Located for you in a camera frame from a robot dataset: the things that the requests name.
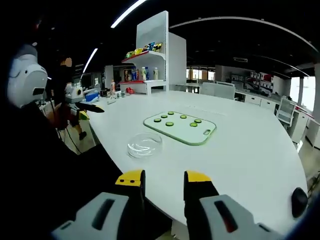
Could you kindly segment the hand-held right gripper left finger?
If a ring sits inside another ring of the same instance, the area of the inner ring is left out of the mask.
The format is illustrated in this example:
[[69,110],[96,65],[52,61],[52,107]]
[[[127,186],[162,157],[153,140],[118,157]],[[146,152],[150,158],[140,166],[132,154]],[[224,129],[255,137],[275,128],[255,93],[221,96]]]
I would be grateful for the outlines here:
[[145,239],[145,179],[142,169],[128,171],[113,192],[102,192],[51,232],[55,240]]

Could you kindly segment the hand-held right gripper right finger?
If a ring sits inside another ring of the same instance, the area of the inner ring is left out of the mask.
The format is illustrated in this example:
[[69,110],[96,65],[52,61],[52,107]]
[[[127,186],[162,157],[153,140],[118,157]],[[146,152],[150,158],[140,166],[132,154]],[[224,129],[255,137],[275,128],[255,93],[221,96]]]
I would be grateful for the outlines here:
[[205,174],[186,170],[184,216],[191,240],[281,240],[283,236],[226,194],[220,195]]

